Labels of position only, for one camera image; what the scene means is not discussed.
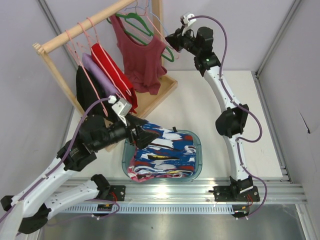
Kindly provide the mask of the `blue patterned trousers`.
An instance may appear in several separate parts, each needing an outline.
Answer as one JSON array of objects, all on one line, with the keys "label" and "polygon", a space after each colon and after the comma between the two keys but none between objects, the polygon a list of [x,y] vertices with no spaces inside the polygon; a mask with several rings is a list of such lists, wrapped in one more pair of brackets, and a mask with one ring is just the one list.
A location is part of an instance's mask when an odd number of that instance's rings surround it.
[{"label": "blue patterned trousers", "polygon": [[182,179],[196,173],[197,147],[191,134],[166,129],[151,122],[142,126],[142,129],[158,133],[159,137],[143,149],[135,148],[127,174]]}]

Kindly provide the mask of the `light blue wire hanger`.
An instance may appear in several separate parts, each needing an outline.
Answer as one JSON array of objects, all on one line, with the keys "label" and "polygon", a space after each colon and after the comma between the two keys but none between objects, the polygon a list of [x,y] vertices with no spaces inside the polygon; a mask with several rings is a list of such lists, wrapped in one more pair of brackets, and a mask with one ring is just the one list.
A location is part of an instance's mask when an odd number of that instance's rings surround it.
[{"label": "light blue wire hanger", "polygon": [[168,33],[163,23],[163,1],[162,0],[135,0],[132,4],[123,9],[124,13],[134,12],[138,16],[146,19],[152,26],[153,32],[157,35],[170,49],[168,42],[165,40],[165,34]]}]

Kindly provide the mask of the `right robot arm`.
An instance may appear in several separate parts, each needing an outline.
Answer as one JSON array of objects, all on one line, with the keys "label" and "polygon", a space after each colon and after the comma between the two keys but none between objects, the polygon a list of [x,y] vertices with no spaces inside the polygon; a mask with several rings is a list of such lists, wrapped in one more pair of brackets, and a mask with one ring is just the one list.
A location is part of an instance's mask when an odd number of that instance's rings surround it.
[{"label": "right robot arm", "polygon": [[211,192],[217,202],[259,202],[258,188],[248,174],[244,157],[242,134],[246,126],[249,107],[241,104],[224,80],[221,62],[213,51],[214,32],[200,27],[196,35],[191,29],[178,28],[165,40],[176,51],[185,49],[194,56],[194,65],[206,80],[219,103],[221,114],[215,121],[219,135],[225,141],[230,161],[230,184],[215,187]]}]

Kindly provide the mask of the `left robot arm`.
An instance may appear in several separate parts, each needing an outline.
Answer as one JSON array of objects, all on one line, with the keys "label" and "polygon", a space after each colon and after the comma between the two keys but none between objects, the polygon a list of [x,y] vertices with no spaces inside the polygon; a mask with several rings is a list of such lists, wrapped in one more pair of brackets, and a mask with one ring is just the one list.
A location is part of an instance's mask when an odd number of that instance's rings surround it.
[{"label": "left robot arm", "polygon": [[147,147],[159,134],[145,130],[147,120],[129,116],[106,126],[99,115],[83,117],[73,138],[62,147],[44,172],[17,195],[0,200],[5,215],[0,219],[2,240],[13,240],[18,234],[31,234],[41,229],[53,216],[84,201],[110,201],[111,185],[102,174],[68,191],[56,190],[75,174],[96,160],[96,153],[110,145],[128,139],[139,149]]}]

